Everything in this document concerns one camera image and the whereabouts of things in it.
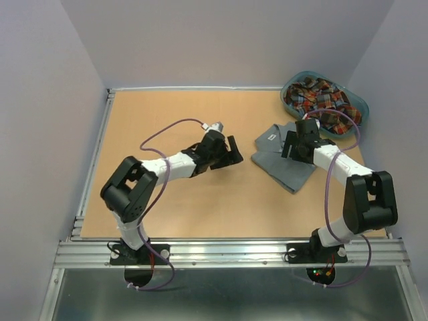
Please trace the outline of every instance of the tan work surface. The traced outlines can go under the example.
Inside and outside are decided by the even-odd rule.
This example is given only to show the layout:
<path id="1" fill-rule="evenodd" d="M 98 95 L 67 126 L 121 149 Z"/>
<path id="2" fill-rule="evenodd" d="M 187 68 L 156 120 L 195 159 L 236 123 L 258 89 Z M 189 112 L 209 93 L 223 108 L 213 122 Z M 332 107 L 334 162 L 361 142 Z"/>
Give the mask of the tan work surface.
<path id="1" fill-rule="evenodd" d="M 151 237 L 309 237 L 314 229 L 325 226 L 325 170 L 316 169 L 303 188 L 292 195 L 250 159 L 256 151 L 254 140 L 272 124 L 295 121 L 285 112 L 279 92 L 117 92 L 94 174 L 82 237 L 120 236 L 113 215 L 100 198 L 101 188 L 126 156 L 158 158 L 154 153 L 140 151 L 140 143 L 170 123 L 187 117 L 208 124 L 221 121 L 225 136 L 235 136 L 244 161 L 208 170 L 192 179 L 170 182 L 144 219 Z M 197 123 L 185 122 L 147 146 L 171 156 L 202 137 L 203 131 Z M 349 138 L 337 143 L 345 147 L 354 141 L 355 138 Z M 362 163 L 358 148 L 348 155 Z M 342 215 L 343 199 L 344 187 L 332 180 L 331 220 Z M 385 232 L 369 235 L 385 236 Z"/>

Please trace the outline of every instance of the teal plastic basket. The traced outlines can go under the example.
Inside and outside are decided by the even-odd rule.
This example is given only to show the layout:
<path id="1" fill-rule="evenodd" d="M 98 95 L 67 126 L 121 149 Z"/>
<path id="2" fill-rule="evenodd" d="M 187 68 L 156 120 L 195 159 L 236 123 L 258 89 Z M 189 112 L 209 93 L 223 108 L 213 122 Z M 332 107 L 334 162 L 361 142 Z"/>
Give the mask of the teal plastic basket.
<path id="1" fill-rule="evenodd" d="M 294 82 L 300 82 L 300 81 L 304 80 L 305 77 L 308 77 L 308 76 L 312 76 L 315 78 L 327 79 L 327 80 L 331 81 L 333 84 L 335 84 L 340 90 L 343 90 L 344 93 L 348 96 L 348 99 L 349 99 L 351 106 L 354 106 L 361 113 L 361 124 L 358 127 L 361 127 L 365 124 L 365 122 L 368 119 L 369 109 L 368 109 L 367 103 L 362 98 L 358 97 L 356 94 L 353 94 L 352 92 L 347 90 L 345 87 L 342 87 L 341 85 L 336 84 L 335 82 L 328 79 L 327 77 L 324 77 L 323 75 L 317 74 L 316 72 L 309 72 L 309 71 L 300 72 L 299 74 L 295 75 L 292 79 L 290 79 L 287 82 L 287 84 L 281 90 L 281 101 L 284 104 L 286 111 L 290 115 L 292 115 L 294 118 L 296 118 L 298 120 L 302 119 L 302 117 L 304 116 L 303 114 L 300 114 L 298 111 L 294 110 L 292 106 L 286 104 L 286 102 L 284 100 L 284 94 L 291 84 L 293 84 Z M 337 134 L 333 134 L 332 132 L 329 132 L 325 128 L 322 128 L 322 127 L 320 128 L 320 132 L 323 135 L 327 136 L 328 138 L 346 138 L 352 134 L 355 134 L 355 131 L 356 131 L 355 128 L 352 127 L 350 130 L 348 130 L 343 135 L 337 135 Z"/>

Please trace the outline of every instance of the wire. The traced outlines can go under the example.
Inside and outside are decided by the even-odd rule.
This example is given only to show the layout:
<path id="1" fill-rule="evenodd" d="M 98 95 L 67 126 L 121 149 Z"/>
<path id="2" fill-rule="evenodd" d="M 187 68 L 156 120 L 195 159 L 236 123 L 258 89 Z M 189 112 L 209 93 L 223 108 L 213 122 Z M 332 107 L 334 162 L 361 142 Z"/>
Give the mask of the wire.
<path id="1" fill-rule="evenodd" d="M 110 252 L 112 252 L 112 253 L 114 253 L 116 255 L 119 255 L 119 256 L 122 255 L 119 251 L 116 251 L 113 247 L 110 246 L 110 241 L 107 242 L 107 248 L 110 250 Z"/>
<path id="2" fill-rule="evenodd" d="M 140 150 L 142 150 L 143 152 L 155 152 L 159 155 L 161 155 L 164 159 L 166 159 L 167 157 L 161 153 L 159 150 L 156 150 L 154 148 L 145 148 L 144 145 L 146 143 L 148 143 L 149 141 L 151 141 L 154 137 L 162 134 L 164 131 L 170 129 L 171 127 L 180 124 L 181 122 L 197 122 L 198 124 L 200 124 L 201 126 L 203 126 L 203 122 L 201 122 L 200 120 L 196 119 L 196 118 L 183 118 L 180 119 L 176 122 L 173 122 L 172 124 L 168 125 L 167 127 L 165 127 L 164 129 L 154 133 L 152 136 L 148 137 L 145 141 L 143 141 L 140 144 Z M 162 185 L 162 187 L 160 188 L 161 190 L 159 191 L 158 195 L 154 198 L 153 202 L 146 208 L 146 210 L 144 211 L 144 213 L 141 215 L 140 217 L 140 221 L 138 222 L 138 224 L 141 223 L 142 219 L 144 219 L 144 216 L 147 215 L 147 213 L 153 208 L 153 206 L 157 203 L 157 201 L 160 199 L 160 197 L 162 196 L 162 194 L 164 193 L 166 187 L 167 187 L 167 183 L 168 183 L 168 179 L 169 179 L 169 173 L 171 171 L 171 167 L 169 166 L 169 163 L 167 163 L 167 172 L 165 174 L 165 181 Z"/>
<path id="3" fill-rule="evenodd" d="M 146 288 L 146 287 L 140 288 L 138 286 L 134 286 L 132 283 L 128 283 L 127 282 L 128 287 L 134 288 L 135 290 L 138 290 L 138 291 L 153 291 L 153 290 L 158 290 L 158 289 L 163 288 L 164 286 L 167 286 L 168 284 L 170 284 L 172 282 L 172 280 L 174 279 L 174 277 L 175 277 L 175 268 L 174 268 L 174 266 L 172 265 L 172 263 L 168 259 L 165 259 L 161 254 L 159 254 L 158 252 L 156 252 L 156 250 L 153 249 L 153 247 L 150 245 L 150 243 L 148 241 L 146 241 L 146 239 L 144 238 L 143 234 L 141 233 L 140 224 L 142 222 L 142 219 L 153 208 L 153 206 L 156 204 L 156 202 L 160 199 L 160 197 L 164 193 L 164 191 L 165 191 L 165 189 L 167 187 L 167 183 L 168 183 L 168 180 L 169 180 L 170 173 L 171 173 L 171 164 L 169 163 L 169 161 L 167 159 L 167 156 L 163 152 L 161 152 L 161 151 L 159 151 L 157 149 L 146 148 L 146 147 L 144 147 L 144 145 L 146 143 L 148 143 L 150 140 L 152 140 L 154 137 L 158 136 L 159 134 L 162 134 L 164 131 L 170 129 L 171 127 L 173 127 L 173 126 L 175 126 L 175 125 L 177 125 L 177 124 L 179 124 L 181 122 L 197 122 L 201 126 L 204 125 L 203 122 L 201 122 L 200 120 L 197 120 L 196 118 L 184 118 L 184 119 L 180 119 L 180 120 L 178 120 L 176 122 L 173 122 L 172 124 L 168 125 L 164 129 L 162 129 L 162 130 L 154 133 L 152 136 L 148 137 L 145 141 L 143 141 L 141 143 L 141 145 L 140 145 L 140 150 L 142 150 L 144 152 L 155 152 L 160 157 L 162 157 L 163 160 L 165 161 L 166 166 L 167 166 L 167 170 L 166 170 L 166 173 L 165 173 L 165 180 L 164 180 L 164 182 L 162 184 L 162 187 L 160 188 L 161 190 L 159 191 L 158 195 L 154 198 L 153 202 L 147 207 L 147 209 L 144 211 L 144 213 L 141 215 L 140 219 L 138 220 L 137 232 L 138 232 L 138 235 L 140 236 L 140 238 L 141 238 L 144 246 L 147 247 L 148 250 L 154 256 L 156 256 L 157 258 L 159 258 L 163 262 L 165 262 L 167 265 L 169 265 L 169 267 L 171 268 L 172 274 L 171 274 L 171 277 L 166 282 L 164 282 L 164 283 L 162 283 L 162 284 L 160 284 L 158 286 L 153 286 L 153 287 L 149 287 L 149 288 Z"/>
<path id="4" fill-rule="evenodd" d="M 340 243 L 345 243 L 341 239 L 339 239 L 336 234 L 334 234 L 334 232 L 332 230 L 332 227 L 330 226 L 330 219 L 328 218 L 328 192 L 329 192 L 329 189 L 330 189 L 330 180 L 331 180 L 331 176 L 332 176 L 332 172 L 333 172 L 333 167 L 334 167 L 334 163 L 336 162 L 336 159 L 340 156 L 340 154 L 342 152 L 350 150 L 350 149 L 353 149 L 354 147 L 358 146 L 358 144 L 360 143 L 360 140 L 361 140 L 361 133 L 360 133 L 360 129 L 356 125 L 355 121 L 351 117 L 349 117 L 345 113 L 343 113 L 343 112 L 341 112 L 339 110 L 335 110 L 335 109 L 317 109 L 317 110 L 313 110 L 313 111 L 310 111 L 307 114 L 305 114 L 303 119 L 305 119 L 306 117 L 308 117 L 310 115 L 317 114 L 319 112 L 333 112 L 335 114 L 339 114 L 339 115 L 345 117 L 347 120 L 349 120 L 351 122 L 351 124 L 354 126 L 355 130 L 356 130 L 356 142 L 354 144 L 352 144 L 350 147 L 346 147 L 346 148 L 340 149 L 340 152 L 336 153 L 333 156 L 332 162 L 330 163 L 330 166 L 328 167 L 327 180 L 326 180 L 326 190 L 325 190 L 325 193 L 324 193 L 324 217 L 325 217 L 325 220 L 326 220 L 327 230 L 333 236 L 333 238 L 335 238 L 335 240 L 337 240 Z M 366 273 L 368 271 L 368 268 L 370 267 L 371 260 L 372 260 L 372 247 L 371 247 L 370 241 L 367 239 L 367 237 L 365 237 L 363 234 L 361 234 L 360 236 L 366 241 L 367 247 L 368 247 L 367 264 L 364 267 L 364 269 L 361 272 L 361 274 L 359 276 L 357 276 L 356 278 L 354 278 L 353 280 L 350 280 L 349 282 L 345 282 L 343 284 L 337 284 L 337 285 L 332 285 L 332 284 L 326 285 L 326 284 L 319 284 L 319 283 L 317 283 L 317 284 L 319 284 L 320 286 L 327 287 L 327 288 L 343 288 L 344 286 L 350 286 L 352 284 L 357 283 L 359 280 L 361 280 L 366 275 Z"/>

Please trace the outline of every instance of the folded cloth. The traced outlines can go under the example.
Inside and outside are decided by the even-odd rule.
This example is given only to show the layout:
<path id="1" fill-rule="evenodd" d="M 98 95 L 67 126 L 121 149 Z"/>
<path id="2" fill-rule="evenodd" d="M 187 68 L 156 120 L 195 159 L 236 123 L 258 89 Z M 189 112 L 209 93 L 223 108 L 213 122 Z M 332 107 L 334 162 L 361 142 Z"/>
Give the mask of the folded cloth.
<path id="1" fill-rule="evenodd" d="M 293 122 L 289 122 L 285 126 L 272 125 L 255 140 L 257 152 L 251 156 L 251 160 L 284 189 L 294 194 L 302 188 L 315 171 L 315 166 L 281 157 L 289 130 L 296 130 Z"/>
<path id="2" fill-rule="evenodd" d="M 301 116 L 311 110 L 336 109 L 348 115 L 357 125 L 361 124 L 361 113 L 350 105 L 346 94 L 322 78 L 306 77 L 302 82 L 294 82 L 288 87 L 284 100 Z M 351 122 L 338 114 L 323 112 L 311 117 L 318 118 L 323 128 L 335 134 L 342 135 L 352 128 Z"/>

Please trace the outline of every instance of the metal frame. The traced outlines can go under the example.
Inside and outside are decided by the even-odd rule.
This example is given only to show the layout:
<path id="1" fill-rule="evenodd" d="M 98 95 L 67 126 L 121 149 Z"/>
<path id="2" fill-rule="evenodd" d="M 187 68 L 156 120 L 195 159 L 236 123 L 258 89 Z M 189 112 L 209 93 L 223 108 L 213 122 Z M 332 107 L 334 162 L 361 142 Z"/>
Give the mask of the metal frame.
<path id="1" fill-rule="evenodd" d="M 289 264 L 284 256 L 288 243 L 307 242 L 305 239 L 152 239 L 153 244 L 171 246 L 169 260 L 177 269 L 192 268 L 310 268 L 314 264 Z M 406 266 L 409 264 L 404 244 L 399 239 L 371 239 L 372 263 L 376 266 Z M 367 244 L 356 240 L 345 245 L 348 263 L 337 266 L 364 266 L 367 263 Z M 123 269 L 111 266 L 107 241 L 61 242 L 53 264 L 56 269 Z M 150 268 L 133 265 L 127 268 Z M 159 265 L 158 269 L 169 269 Z"/>
<path id="2" fill-rule="evenodd" d="M 140 92 L 143 90 L 281 90 L 281 86 L 151 86 L 115 88 L 109 92 Z"/>
<path id="3" fill-rule="evenodd" d="M 280 90 L 280 87 L 143 87 L 117 88 L 109 90 L 106 109 L 98 133 L 96 148 L 82 198 L 76 214 L 72 234 L 67 241 L 58 245 L 58 252 L 49 281 L 40 320 L 51 320 L 54 316 L 56 303 L 60 295 L 65 269 L 123 269 L 120 266 L 111 266 L 110 251 L 107 249 L 108 240 L 83 239 L 80 237 L 88 195 L 92 188 L 92 181 L 99 154 L 104 140 L 105 129 L 112 109 L 115 92 L 135 90 Z M 419 298 L 417 287 L 409 269 L 410 260 L 402 240 L 370 239 L 372 245 L 372 263 L 377 266 L 396 266 L 403 293 L 407 301 L 411 316 L 414 320 L 427 320 L 425 311 Z M 171 246 L 170 261 L 177 269 L 192 268 L 308 268 L 313 264 L 289 264 L 284 260 L 289 242 L 305 242 L 307 239 L 276 238 L 276 239 L 152 239 L 153 243 L 167 243 Z M 364 266 L 367 260 L 367 245 L 358 239 L 345 245 L 348 263 L 338 263 L 339 266 Z M 127 266 L 127 268 L 149 268 L 148 266 Z"/>

